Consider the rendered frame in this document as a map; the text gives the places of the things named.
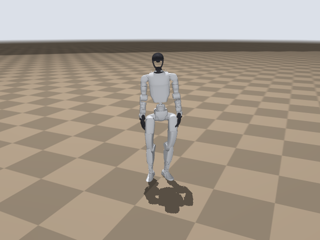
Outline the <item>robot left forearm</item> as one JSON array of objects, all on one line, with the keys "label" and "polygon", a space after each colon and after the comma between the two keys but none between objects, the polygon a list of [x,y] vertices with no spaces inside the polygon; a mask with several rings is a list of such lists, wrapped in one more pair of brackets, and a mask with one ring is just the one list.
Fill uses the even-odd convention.
[{"label": "robot left forearm", "polygon": [[181,113],[181,116],[182,116],[183,112],[182,112],[182,106],[181,106],[181,95],[180,95],[180,93],[179,93],[179,99],[176,99],[174,101],[174,103],[175,103],[176,115],[178,115],[178,113]]}]

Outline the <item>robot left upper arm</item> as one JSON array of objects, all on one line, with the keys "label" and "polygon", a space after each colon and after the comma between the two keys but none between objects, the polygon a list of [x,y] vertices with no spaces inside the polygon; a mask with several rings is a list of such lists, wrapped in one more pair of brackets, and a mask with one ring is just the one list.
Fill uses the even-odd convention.
[{"label": "robot left upper arm", "polygon": [[173,94],[172,94],[172,98],[174,100],[180,99],[180,95],[179,95],[179,82],[178,82],[178,77],[175,73],[168,73],[169,74],[169,78],[172,81],[172,89],[173,89]]}]

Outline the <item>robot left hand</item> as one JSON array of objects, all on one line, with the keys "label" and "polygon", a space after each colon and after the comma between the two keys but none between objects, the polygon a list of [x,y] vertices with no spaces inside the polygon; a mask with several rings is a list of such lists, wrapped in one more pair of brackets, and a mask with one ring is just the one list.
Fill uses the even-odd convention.
[{"label": "robot left hand", "polygon": [[178,113],[176,117],[177,117],[178,119],[177,119],[177,124],[176,124],[175,127],[178,127],[179,124],[180,124],[180,122],[181,122],[181,118],[182,118],[181,113]]}]

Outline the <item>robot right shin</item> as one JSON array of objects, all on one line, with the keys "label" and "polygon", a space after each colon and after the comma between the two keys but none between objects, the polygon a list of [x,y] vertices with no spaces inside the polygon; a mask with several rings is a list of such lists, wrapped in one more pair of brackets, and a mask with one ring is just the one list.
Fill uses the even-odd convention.
[{"label": "robot right shin", "polygon": [[148,172],[153,174],[153,163],[155,159],[155,152],[151,152],[150,149],[146,149],[146,161],[148,164]]}]

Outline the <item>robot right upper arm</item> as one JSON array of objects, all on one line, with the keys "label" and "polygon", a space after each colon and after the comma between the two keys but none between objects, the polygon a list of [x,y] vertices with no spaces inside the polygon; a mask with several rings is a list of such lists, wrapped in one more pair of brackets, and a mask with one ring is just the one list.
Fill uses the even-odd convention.
[{"label": "robot right upper arm", "polygon": [[147,86],[146,83],[148,80],[149,74],[143,75],[140,79],[140,91],[141,91],[141,101],[147,101],[148,95],[147,95]]}]

